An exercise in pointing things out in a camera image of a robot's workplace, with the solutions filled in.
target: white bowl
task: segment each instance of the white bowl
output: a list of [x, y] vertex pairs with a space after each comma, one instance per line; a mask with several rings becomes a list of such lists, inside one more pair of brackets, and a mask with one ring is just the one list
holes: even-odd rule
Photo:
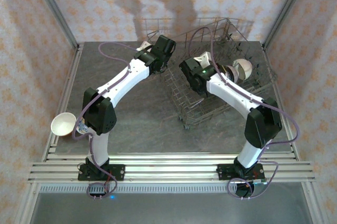
[[51, 130], [57, 136], [66, 136], [73, 131], [75, 124], [76, 117], [72, 113], [62, 113], [53, 119]]
[[249, 62], [246, 59], [240, 58], [237, 60], [234, 60], [233, 67], [237, 70], [239, 73], [239, 79], [246, 80], [250, 77], [252, 74], [252, 63]]
[[237, 70], [230, 65], [227, 65], [227, 67], [232, 71], [233, 76], [234, 76], [234, 83], [237, 83], [238, 79], [239, 79], [239, 73], [237, 72]]

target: metal wire rack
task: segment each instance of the metal wire rack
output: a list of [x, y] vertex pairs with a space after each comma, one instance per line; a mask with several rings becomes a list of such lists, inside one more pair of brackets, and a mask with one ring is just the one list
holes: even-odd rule
[[[239, 32], [228, 18], [216, 20], [204, 25], [211, 29], [215, 42], [213, 44], [214, 57], [217, 63], [232, 65], [233, 61], [245, 58], [252, 63], [252, 75], [245, 81], [237, 83], [242, 88], [253, 94], [261, 94], [276, 80], [275, 72], [269, 67], [261, 50], [250, 51], [250, 42]], [[198, 125], [210, 120], [213, 116], [224, 113], [230, 106], [214, 95], [200, 96], [192, 91], [185, 76], [179, 69], [179, 64], [190, 57], [198, 57], [205, 51], [210, 51], [210, 32], [206, 29], [199, 31], [191, 41], [191, 51], [188, 54], [188, 46], [193, 33], [197, 29], [176, 36], [176, 50], [173, 53], [167, 70], [161, 74], [161, 81], [167, 87], [167, 92], [178, 109], [179, 119], [184, 128], [189, 125]], [[151, 42], [158, 31], [148, 34]]]

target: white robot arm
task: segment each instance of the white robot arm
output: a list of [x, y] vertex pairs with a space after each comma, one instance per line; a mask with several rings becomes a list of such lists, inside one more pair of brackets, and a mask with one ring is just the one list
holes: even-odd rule
[[[123, 69], [105, 85], [96, 90], [88, 88], [85, 91], [83, 108], [98, 94], [108, 89], [105, 94], [89, 107], [83, 116], [85, 124], [88, 126], [88, 132], [92, 133], [94, 137], [94, 141], [92, 141], [92, 152], [96, 163], [100, 167], [108, 164], [108, 136], [117, 121], [114, 108], [121, 98], [140, 81], [146, 79], [153, 73], [161, 72], [172, 55], [175, 45], [175, 41], [162, 35], [159, 36], [153, 46], [148, 42], [143, 42], [142, 46], [137, 49], [138, 52], [134, 56], [134, 59], [130, 62], [129, 74], [122, 81], [112, 89], [108, 89], [125, 75], [126, 71], [129, 70], [128, 67]], [[95, 169], [90, 153], [87, 156], [86, 164], [90, 166], [89, 169]]]
[[[230, 106], [235, 108], [246, 120], [245, 137], [247, 139], [242, 151], [234, 160], [235, 172], [242, 178], [255, 166], [263, 148], [282, 129], [279, 113], [251, 102], [223, 82], [209, 63], [207, 53], [201, 57], [190, 58], [179, 64], [192, 90], [198, 94], [213, 94]], [[255, 96], [237, 84], [235, 84], [235, 73], [233, 67], [221, 66], [221, 75], [231, 85], [247, 96], [262, 103], [276, 106], [277, 103], [271, 98], [266, 100]]]

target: metal corner post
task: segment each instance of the metal corner post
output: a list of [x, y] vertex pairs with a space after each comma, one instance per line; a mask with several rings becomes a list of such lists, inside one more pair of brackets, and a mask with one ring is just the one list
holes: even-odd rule
[[59, 9], [57, 3], [55, 0], [45, 0], [47, 5], [49, 6], [50, 10], [54, 14], [57, 22], [61, 26], [61, 29], [63, 30], [64, 34], [66, 35], [69, 43], [74, 47], [77, 48], [77, 41], [69, 28], [64, 16], [62, 15], [61, 10]]
[[277, 32], [280, 30], [285, 18], [287, 17], [288, 13], [290, 12], [292, 6], [295, 4], [296, 0], [286, 0], [285, 4], [282, 7], [281, 12], [279, 13], [273, 27], [271, 28], [269, 34], [267, 35], [266, 40], [263, 43], [263, 47], [268, 49], [272, 40], [274, 40]]

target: gray tabletop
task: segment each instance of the gray tabletop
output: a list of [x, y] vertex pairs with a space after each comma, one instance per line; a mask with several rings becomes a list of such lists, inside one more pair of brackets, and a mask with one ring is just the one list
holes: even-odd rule
[[301, 183], [274, 183], [252, 200], [222, 193], [116, 193], [114, 199], [104, 200], [85, 194], [39, 194], [31, 224], [40, 223], [310, 224], [312, 220]]
[[[125, 42], [139, 47], [139, 42]], [[83, 93], [88, 87], [98, 88], [116, 76], [125, 66], [107, 59], [98, 52], [97, 42], [84, 44], [74, 85], [66, 111], [78, 116]], [[252, 53], [262, 53], [259, 42], [252, 42]], [[103, 52], [131, 60], [134, 51], [114, 44], [106, 44]], [[269, 88], [262, 97], [275, 97]], [[235, 110], [206, 121], [189, 130], [178, 120], [176, 107], [167, 95], [159, 75], [143, 80], [128, 92], [115, 108], [117, 124], [109, 136], [109, 153], [143, 152], [221, 152], [238, 153], [245, 143], [245, 121]], [[286, 140], [283, 129], [275, 140]], [[60, 137], [57, 153], [87, 153], [86, 140], [74, 141], [70, 136]], [[269, 151], [290, 151], [289, 145], [273, 146]]]

